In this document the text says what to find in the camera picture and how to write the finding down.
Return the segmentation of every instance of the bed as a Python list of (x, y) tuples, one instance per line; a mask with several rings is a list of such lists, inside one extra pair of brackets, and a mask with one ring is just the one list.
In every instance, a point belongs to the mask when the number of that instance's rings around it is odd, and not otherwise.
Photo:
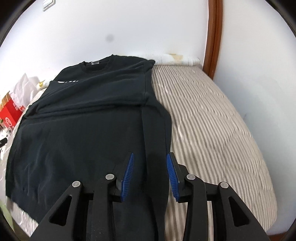
[[(261, 152), (227, 97), (197, 66), (155, 66), (152, 84), (158, 101), (172, 117), (171, 151), (178, 162), (205, 182), (228, 182), (267, 231), (277, 214), (272, 182)], [(19, 122), (0, 162), (0, 200), (30, 236), (37, 222), (5, 197), (5, 167)], [(210, 203), (208, 208), (212, 240)], [(167, 241), (182, 240), (185, 218), (186, 204), (176, 203), (170, 192), (165, 216)]]

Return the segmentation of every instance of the plastic bag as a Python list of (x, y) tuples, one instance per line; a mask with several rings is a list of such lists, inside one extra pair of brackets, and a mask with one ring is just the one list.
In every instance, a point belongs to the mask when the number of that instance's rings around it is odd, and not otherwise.
[(36, 78), (28, 78), (26, 73), (24, 73), (13, 90), (10, 91), (9, 94), (13, 102), (21, 111), (26, 109), (37, 94), (38, 90), (36, 88), (36, 84), (38, 82), (39, 80), (36, 80)]

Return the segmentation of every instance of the cardboard box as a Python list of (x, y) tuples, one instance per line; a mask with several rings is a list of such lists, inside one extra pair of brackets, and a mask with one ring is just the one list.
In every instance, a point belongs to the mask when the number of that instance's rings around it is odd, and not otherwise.
[(7, 93), (0, 104), (0, 119), (7, 128), (14, 128), (21, 117), (21, 110), (15, 105), (9, 93)]

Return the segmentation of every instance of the beige striped fabric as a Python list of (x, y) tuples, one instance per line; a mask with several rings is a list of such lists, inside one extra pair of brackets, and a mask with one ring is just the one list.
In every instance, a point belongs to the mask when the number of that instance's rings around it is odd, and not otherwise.
[[(152, 84), (172, 117), (171, 151), (178, 163), (203, 181), (228, 182), (264, 230), (276, 220), (277, 204), (268, 169), (233, 105), (198, 67), (155, 66)], [(209, 240), (213, 239), (211, 205)], [(170, 191), (165, 216), (167, 241), (181, 241), (186, 205)]]

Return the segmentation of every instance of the round rivet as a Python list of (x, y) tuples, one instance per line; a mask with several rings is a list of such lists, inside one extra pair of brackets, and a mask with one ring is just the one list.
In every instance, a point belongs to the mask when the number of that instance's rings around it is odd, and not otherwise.
[(229, 187), (228, 183), (226, 183), (226, 182), (221, 182), (220, 186), (222, 188), (228, 188)]
[(107, 180), (112, 180), (114, 178), (114, 175), (113, 174), (107, 174), (106, 175), (106, 179)]
[(195, 176), (193, 174), (188, 174), (186, 177), (189, 180), (194, 180), (195, 179)]
[(79, 187), (79, 186), (80, 186), (80, 182), (79, 182), (79, 181), (74, 181), (74, 182), (72, 183), (72, 186), (73, 186), (74, 188)]

